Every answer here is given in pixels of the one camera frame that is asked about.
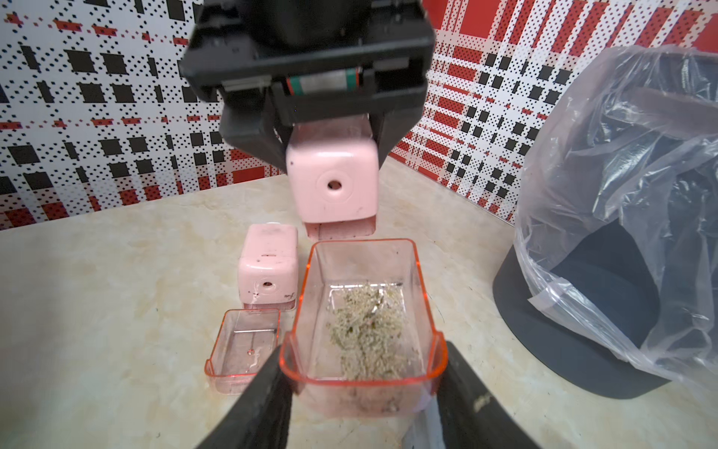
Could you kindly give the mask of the pink pencil sharpener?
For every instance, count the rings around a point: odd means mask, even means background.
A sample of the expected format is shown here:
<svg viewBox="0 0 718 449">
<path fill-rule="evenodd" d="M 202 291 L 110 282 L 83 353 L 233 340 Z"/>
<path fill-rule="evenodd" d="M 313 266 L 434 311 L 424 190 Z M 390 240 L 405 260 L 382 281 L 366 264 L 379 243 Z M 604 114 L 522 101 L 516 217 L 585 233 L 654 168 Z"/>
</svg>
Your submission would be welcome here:
<svg viewBox="0 0 718 449">
<path fill-rule="evenodd" d="M 295 125 L 286 149 L 286 172 L 308 237 L 330 241 L 373 235 L 379 170 L 368 116 Z"/>
<path fill-rule="evenodd" d="M 252 224 L 237 264 L 245 309 L 292 310 L 297 303 L 298 232 L 290 224 Z"/>
</svg>

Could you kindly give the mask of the pink shavings tray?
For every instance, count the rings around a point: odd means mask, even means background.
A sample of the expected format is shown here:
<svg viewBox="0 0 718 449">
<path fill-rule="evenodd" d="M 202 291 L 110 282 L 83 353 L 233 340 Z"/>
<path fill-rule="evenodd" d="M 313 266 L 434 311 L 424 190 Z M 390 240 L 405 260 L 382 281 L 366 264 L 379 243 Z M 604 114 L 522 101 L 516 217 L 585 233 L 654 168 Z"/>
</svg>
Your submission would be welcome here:
<svg viewBox="0 0 718 449">
<path fill-rule="evenodd" d="M 328 417 L 426 409 L 448 365 L 411 239 L 320 241 L 310 249 L 280 369 Z"/>
<path fill-rule="evenodd" d="M 282 314 L 277 309 L 225 312 L 204 367 L 205 376 L 217 393 L 242 394 L 279 346 L 280 318 Z"/>
</svg>

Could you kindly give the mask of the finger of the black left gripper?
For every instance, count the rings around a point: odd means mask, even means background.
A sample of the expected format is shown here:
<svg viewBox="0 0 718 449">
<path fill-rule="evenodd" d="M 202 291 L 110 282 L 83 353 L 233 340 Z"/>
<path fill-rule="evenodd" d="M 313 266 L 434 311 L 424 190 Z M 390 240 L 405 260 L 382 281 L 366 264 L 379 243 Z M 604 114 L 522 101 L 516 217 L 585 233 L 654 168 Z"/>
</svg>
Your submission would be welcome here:
<svg viewBox="0 0 718 449">
<path fill-rule="evenodd" d="M 420 122 L 423 113 L 423 106 L 397 110 L 372 110 L 369 113 L 372 140 L 377 145 L 379 168 L 383 166 L 396 144 Z"/>
<path fill-rule="evenodd" d="M 267 97 L 228 97 L 220 122 L 225 143 L 285 171 L 292 127 L 280 120 Z"/>
</svg>

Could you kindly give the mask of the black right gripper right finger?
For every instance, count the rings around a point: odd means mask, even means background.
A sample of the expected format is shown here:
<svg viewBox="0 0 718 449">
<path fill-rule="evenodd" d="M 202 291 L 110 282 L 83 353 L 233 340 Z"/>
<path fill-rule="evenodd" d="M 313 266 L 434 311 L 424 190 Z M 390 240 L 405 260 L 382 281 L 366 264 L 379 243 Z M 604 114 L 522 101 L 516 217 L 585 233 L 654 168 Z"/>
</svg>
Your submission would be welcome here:
<svg viewBox="0 0 718 449">
<path fill-rule="evenodd" d="M 455 345 L 439 385 L 442 439 L 447 448 L 536 448 Z"/>
</svg>

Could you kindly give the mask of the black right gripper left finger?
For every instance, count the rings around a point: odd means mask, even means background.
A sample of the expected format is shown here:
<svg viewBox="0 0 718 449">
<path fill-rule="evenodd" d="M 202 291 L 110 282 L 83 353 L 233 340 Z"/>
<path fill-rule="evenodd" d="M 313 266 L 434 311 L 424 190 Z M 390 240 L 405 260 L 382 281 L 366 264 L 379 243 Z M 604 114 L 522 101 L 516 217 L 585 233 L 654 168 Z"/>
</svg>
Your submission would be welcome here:
<svg viewBox="0 0 718 449">
<path fill-rule="evenodd" d="M 276 348 L 224 419 L 198 446 L 286 448 L 292 396 L 290 382 L 280 369 L 280 348 Z"/>
</svg>

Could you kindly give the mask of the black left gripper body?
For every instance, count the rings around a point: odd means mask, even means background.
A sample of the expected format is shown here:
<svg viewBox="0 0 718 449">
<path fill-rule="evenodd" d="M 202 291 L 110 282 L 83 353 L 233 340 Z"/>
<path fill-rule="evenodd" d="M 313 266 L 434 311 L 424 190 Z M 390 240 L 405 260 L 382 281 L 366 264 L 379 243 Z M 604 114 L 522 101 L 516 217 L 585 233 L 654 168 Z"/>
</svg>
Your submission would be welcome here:
<svg viewBox="0 0 718 449">
<path fill-rule="evenodd" d="M 434 45 L 418 1 L 207 1 L 179 72 L 202 101 L 271 101 L 284 125 L 419 118 Z"/>
</svg>

